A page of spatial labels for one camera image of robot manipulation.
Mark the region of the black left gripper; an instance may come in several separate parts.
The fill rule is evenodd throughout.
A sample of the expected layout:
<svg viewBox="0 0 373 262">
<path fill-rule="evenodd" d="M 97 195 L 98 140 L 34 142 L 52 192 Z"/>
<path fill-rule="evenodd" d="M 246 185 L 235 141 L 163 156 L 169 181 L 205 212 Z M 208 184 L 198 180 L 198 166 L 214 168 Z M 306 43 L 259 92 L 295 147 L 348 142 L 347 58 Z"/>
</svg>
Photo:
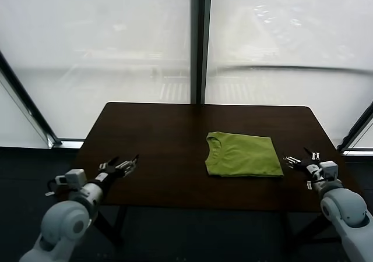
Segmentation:
<svg viewBox="0 0 373 262">
<path fill-rule="evenodd" d="M 139 154 L 129 161 L 117 165 L 119 157 L 114 157 L 98 166 L 98 174 L 94 183 L 99 187 L 110 187 L 117 179 L 131 174 L 137 167 Z"/>
</svg>

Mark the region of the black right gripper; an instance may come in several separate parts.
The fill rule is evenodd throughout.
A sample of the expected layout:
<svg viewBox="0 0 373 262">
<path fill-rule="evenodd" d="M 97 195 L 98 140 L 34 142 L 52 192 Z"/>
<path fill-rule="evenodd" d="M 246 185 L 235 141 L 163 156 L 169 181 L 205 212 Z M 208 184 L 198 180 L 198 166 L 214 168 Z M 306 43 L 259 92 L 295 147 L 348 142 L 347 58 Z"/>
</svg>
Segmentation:
<svg viewBox="0 0 373 262">
<path fill-rule="evenodd" d="M 292 156 L 285 156 L 283 160 L 289 168 L 296 168 L 307 176 L 312 176 L 319 169 L 316 161 L 320 160 L 320 153 L 307 147 L 303 147 L 303 149 L 307 153 L 308 159 L 299 160 Z"/>
</svg>

